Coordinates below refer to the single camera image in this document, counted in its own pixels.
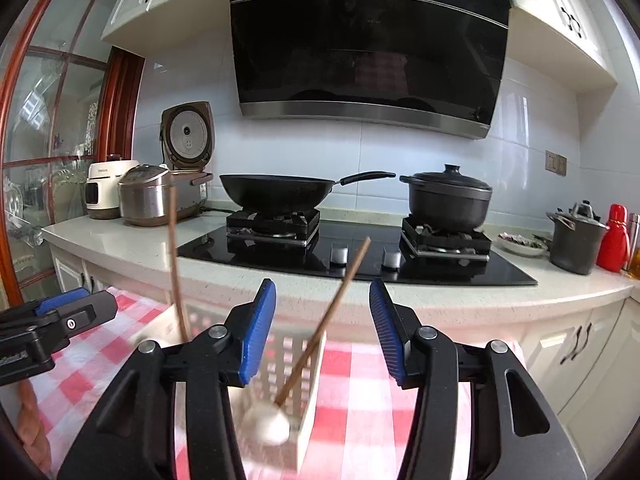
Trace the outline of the person's left hand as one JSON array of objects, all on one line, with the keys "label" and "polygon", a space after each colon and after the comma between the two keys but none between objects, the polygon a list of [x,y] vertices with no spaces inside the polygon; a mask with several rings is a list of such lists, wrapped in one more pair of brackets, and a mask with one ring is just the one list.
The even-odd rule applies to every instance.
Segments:
[{"label": "person's left hand", "polygon": [[18,384],[21,408],[17,417],[17,435],[28,457],[41,472],[50,476],[51,448],[40,417],[37,397],[29,380]]}]

